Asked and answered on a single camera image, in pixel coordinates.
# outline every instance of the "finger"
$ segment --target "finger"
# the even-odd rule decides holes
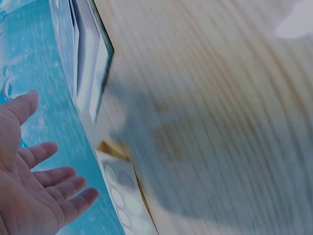
[[[0,105],[1,168],[12,171],[14,157],[21,140],[21,125],[36,111],[38,100],[38,94],[33,90],[29,94]]]
[[[30,169],[39,163],[50,158],[59,150],[58,145],[54,142],[45,142],[29,148],[20,148],[18,153],[27,163]]]
[[[65,224],[69,224],[81,216],[92,206],[98,196],[99,193],[95,188],[88,188],[76,197],[60,203],[65,218]]]
[[[76,171],[70,166],[63,166],[46,171],[36,171],[33,173],[37,181],[45,188],[55,186],[76,176]]]
[[[56,186],[47,187],[45,189],[56,202],[61,203],[78,194],[86,186],[86,180],[81,176],[76,176]]]
[[[11,112],[22,125],[36,111],[38,102],[38,94],[35,90],[31,90],[28,94],[18,96],[11,102],[4,103],[1,112]]]

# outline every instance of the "book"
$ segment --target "book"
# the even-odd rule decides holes
[[[50,7],[69,93],[77,109],[96,121],[114,52],[112,44],[92,0],[53,2]]]

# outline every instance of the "table surface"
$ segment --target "table surface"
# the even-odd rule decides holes
[[[313,233],[312,1],[95,3],[115,56],[83,125],[128,143],[160,234]]]

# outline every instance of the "hand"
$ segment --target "hand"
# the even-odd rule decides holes
[[[76,176],[72,167],[30,171],[58,151],[53,142],[18,149],[21,125],[37,106],[38,95],[34,90],[0,105],[1,235],[54,235],[98,197],[94,188],[75,196],[87,182]]]

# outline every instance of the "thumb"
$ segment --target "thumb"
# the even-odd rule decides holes
[[[38,94],[31,90],[0,105],[0,167],[12,171],[21,141],[21,125],[36,111],[38,102]]]

